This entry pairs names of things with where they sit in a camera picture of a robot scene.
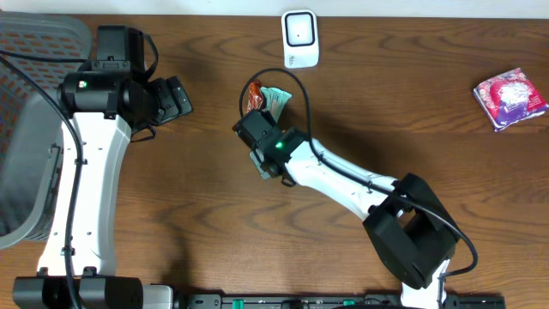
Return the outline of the red snack wrapper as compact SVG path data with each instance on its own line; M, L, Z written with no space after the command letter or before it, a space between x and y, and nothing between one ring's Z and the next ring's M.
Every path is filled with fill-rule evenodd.
M261 110L264 103L264 97L261 91L262 83L259 80L254 80L248 87L248 100L246 111Z

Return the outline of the teal wipes packet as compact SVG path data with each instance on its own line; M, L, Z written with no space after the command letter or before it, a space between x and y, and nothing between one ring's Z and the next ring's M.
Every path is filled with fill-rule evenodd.
M266 100L265 107L262 110L269 112L274 121L278 122L285 105L293 95L279 88L261 87L260 90Z

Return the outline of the purple Carefree pad package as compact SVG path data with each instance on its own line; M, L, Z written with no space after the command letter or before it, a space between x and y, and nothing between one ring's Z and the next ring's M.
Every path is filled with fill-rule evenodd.
M548 103L521 68L481 82L473 95L496 132L548 110Z

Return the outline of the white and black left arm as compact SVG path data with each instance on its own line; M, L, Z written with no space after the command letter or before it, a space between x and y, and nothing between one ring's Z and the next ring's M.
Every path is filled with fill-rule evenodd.
M114 217L125 151L133 136L192 112L181 81L155 78L151 37L101 26L97 57L68 74L47 102L63 124L63 163L50 236L34 276L15 279L20 308L183 306L175 288L118 276Z

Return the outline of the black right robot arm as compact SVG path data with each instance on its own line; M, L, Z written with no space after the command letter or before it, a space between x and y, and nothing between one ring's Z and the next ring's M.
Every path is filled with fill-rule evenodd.
M365 170L301 130L281 130L269 112L248 112L232 129L263 179L309 187L361 220L381 262L402 284L403 306L448 307L447 279L476 267L471 240L422 178Z

